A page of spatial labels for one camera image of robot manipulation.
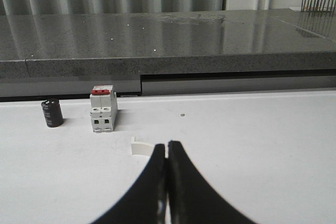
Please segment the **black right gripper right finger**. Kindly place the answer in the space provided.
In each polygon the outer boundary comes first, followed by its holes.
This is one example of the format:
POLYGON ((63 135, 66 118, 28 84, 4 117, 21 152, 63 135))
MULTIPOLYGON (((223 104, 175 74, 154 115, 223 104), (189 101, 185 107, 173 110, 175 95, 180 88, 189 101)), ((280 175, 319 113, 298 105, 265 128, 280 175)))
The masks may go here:
POLYGON ((254 223, 206 181, 179 141, 169 142, 168 166, 172 223, 254 223))

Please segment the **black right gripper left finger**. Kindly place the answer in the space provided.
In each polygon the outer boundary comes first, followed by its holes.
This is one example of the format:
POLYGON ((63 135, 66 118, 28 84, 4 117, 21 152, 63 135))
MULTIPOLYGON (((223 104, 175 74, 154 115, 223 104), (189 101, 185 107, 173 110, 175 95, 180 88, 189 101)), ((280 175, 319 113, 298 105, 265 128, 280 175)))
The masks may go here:
POLYGON ((165 145, 156 144, 134 184, 94 223, 165 223, 165 145))

